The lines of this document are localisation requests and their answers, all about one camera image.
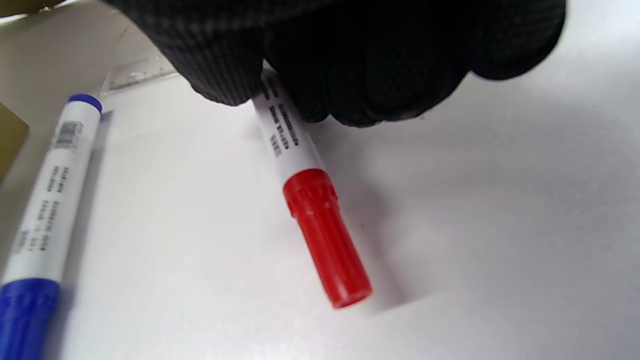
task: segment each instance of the barcode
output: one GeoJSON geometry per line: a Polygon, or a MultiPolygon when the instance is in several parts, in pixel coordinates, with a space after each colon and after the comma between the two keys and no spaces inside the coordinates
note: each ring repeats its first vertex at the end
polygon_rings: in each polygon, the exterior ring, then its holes
{"type": "Polygon", "coordinates": [[[75,149],[77,136],[82,130],[82,123],[78,121],[68,121],[62,123],[54,149],[75,149]]]}
{"type": "Polygon", "coordinates": [[[273,147],[273,152],[276,153],[276,158],[282,154],[282,150],[278,144],[278,138],[275,135],[271,137],[271,146],[273,147]]]}

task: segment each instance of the clear ruler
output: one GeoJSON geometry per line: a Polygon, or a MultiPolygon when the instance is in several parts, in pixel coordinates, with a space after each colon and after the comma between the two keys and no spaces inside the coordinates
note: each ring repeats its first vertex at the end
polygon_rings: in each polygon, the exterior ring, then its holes
{"type": "Polygon", "coordinates": [[[151,41],[133,27],[120,35],[114,63],[102,84],[102,96],[178,75],[151,41]]]}

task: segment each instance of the cardboard box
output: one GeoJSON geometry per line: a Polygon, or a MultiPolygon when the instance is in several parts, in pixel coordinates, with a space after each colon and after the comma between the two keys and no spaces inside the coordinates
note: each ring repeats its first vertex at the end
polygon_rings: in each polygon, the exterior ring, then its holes
{"type": "Polygon", "coordinates": [[[29,134],[29,126],[0,103],[0,184],[29,134]]]}

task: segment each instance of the gloved hand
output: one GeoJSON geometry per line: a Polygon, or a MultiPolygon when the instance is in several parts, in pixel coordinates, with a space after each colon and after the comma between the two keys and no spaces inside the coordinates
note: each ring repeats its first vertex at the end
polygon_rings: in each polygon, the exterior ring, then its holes
{"type": "Polygon", "coordinates": [[[556,45],[566,0],[106,0],[207,99],[260,92],[262,59],[303,120],[365,127],[414,117],[468,71],[527,72],[556,45]]]}

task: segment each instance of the blue marker end cap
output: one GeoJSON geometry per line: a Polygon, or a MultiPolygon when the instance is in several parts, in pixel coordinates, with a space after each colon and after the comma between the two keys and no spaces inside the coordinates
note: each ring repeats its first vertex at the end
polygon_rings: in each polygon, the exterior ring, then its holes
{"type": "Polygon", "coordinates": [[[40,360],[60,285],[49,279],[9,282],[0,290],[0,359],[40,360]]]}
{"type": "Polygon", "coordinates": [[[92,105],[94,108],[98,109],[98,112],[102,113],[102,104],[98,99],[94,98],[91,95],[87,95],[87,94],[71,95],[71,97],[69,98],[69,102],[72,102],[72,101],[86,102],[87,104],[92,105]]]}

